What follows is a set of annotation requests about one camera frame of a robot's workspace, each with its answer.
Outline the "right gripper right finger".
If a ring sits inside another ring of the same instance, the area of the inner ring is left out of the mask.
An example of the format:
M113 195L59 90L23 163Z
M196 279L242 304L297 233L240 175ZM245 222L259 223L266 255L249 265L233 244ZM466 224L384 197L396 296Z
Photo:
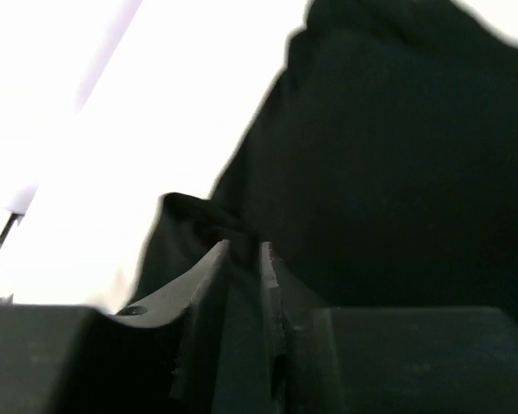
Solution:
M260 247L270 395L276 413L332 412L332 333L325 301L294 277L270 242Z

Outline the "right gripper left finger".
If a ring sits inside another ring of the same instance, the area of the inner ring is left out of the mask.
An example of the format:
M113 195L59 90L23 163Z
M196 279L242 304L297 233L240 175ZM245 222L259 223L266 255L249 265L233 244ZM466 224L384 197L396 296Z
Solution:
M218 242L191 269L119 311L114 319L136 331L174 333L169 399L211 401L229 290L230 242Z

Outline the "black t shirt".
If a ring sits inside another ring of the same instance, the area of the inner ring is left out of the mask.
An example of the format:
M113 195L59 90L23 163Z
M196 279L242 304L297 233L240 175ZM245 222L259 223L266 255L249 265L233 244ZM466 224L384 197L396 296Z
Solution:
M315 1L207 199L170 193L136 297L270 242L327 302L518 322L518 48L448 1Z

